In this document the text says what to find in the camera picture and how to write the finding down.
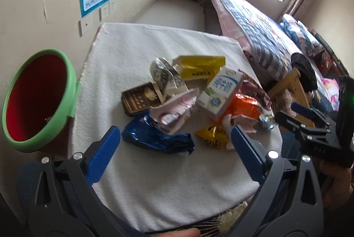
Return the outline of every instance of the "electrical outlet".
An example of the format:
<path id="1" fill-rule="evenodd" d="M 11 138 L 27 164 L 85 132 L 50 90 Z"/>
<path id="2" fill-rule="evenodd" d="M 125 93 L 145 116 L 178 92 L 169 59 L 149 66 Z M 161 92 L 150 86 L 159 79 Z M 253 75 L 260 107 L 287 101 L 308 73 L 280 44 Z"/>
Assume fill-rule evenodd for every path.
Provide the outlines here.
<path id="1" fill-rule="evenodd" d="M 80 33 L 83 36 L 92 28 L 92 15 L 88 14 L 80 20 Z"/>
<path id="2" fill-rule="evenodd" d="M 109 15 L 109 3 L 106 2 L 100 8 L 100 21 L 104 20 Z"/>
<path id="3" fill-rule="evenodd" d="M 109 14 L 112 14 L 115 11 L 115 1 L 111 0 L 109 2 Z"/>

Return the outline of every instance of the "trash can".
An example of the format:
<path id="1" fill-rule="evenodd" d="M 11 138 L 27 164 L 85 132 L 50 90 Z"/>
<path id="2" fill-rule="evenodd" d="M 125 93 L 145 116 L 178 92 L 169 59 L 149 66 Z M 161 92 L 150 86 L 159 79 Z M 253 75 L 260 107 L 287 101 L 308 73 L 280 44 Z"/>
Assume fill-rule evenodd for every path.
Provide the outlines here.
<path id="1" fill-rule="evenodd" d="M 80 87 L 73 65 L 60 50 L 31 56 L 5 97 L 2 128 L 8 142 L 21 152 L 48 145 L 74 117 Z"/>

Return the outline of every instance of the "silver screw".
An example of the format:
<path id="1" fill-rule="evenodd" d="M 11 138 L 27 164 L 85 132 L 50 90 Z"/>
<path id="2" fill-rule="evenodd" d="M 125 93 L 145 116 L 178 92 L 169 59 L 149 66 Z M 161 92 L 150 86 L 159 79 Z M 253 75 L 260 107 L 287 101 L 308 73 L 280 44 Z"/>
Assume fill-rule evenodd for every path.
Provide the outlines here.
<path id="1" fill-rule="evenodd" d="M 81 152 L 76 152 L 76 153 L 74 153 L 74 155 L 73 155 L 73 158 L 74 158 L 75 160 L 80 160 L 82 157 L 83 157 L 83 154 L 82 154 Z"/>
<path id="2" fill-rule="evenodd" d="M 309 156 L 307 156 L 307 155 L 303 155 L 301 157 L 301 159 L 304 160 L 304 162 L 306 162 L 306 163 L 309 163 L 311 161 L 311 158 Z"/>
<path id="3" fill-rule="evenodd" d="M 279 154 L 278 152 L 272 150 L 268 152 L 268 156 L 272 159 L 277 159 L 279 157 Z"/>
<path id="4" fill-rule="evenodd" d="M 47 164 L 49 162 L 49 157 L 42 158 L 42 164 Z"/>

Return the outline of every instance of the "hand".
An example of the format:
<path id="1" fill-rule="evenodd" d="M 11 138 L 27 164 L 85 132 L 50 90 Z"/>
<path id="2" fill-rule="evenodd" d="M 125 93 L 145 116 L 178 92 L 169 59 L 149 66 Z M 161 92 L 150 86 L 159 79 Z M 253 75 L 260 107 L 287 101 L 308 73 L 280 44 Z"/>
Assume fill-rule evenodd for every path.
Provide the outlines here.
<path id="1" fill-rule="evenodd" d="M 158 235 L 158 237 L 200 237 L 200 231 L 197 228 L 189 228 L 186 230 L 162 233 Z"/>
<path id="2" fill-rule="evenodd" d="M 322 197 L 323 205 L 327 206 L 328 209 L 337 209 L 344 205 L 353 193 L 353 186 L 350 183 L 352 169 L 323 160 L 320 169 L 325 175 L 334 178 L 332 185 Z"/>

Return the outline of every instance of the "blue gripper pad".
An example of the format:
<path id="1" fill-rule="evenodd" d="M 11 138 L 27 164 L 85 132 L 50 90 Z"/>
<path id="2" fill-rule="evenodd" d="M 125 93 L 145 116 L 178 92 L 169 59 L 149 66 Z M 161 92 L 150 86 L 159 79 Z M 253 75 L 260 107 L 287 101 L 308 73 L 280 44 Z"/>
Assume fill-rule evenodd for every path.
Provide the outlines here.
<path id="1" fill-rule="evenodd" d="M 101 140 L 102 144 L 86 166 L 86 181 L 89 185 L 100 181 L 114 152 L 120 143 L 120 131 L 112 126 Z"/>
<path id="2" fill-rule="evenodd" d="M 301 114 L 303 117 L 306 117 L 308 119 L 313 119 L 315 117 L 315 113 L 312 109 L 309 109 L 299 103 L 293 102 L 290 107 L 291 110 L 295 111 L 298 114 Z"/>
<path id="3" fill-rule="evenodd" d="M 248 174 L 253 181 L 256 181 L 262 185 L 266 179 L 264 175 L 265 165 L 256 153 L 256 149 L 247 140 L 246 136 L 237 126 L 234 126 L 231 129 L 232 145 L 235 147 L 238 155 L 240 156 Z"/>

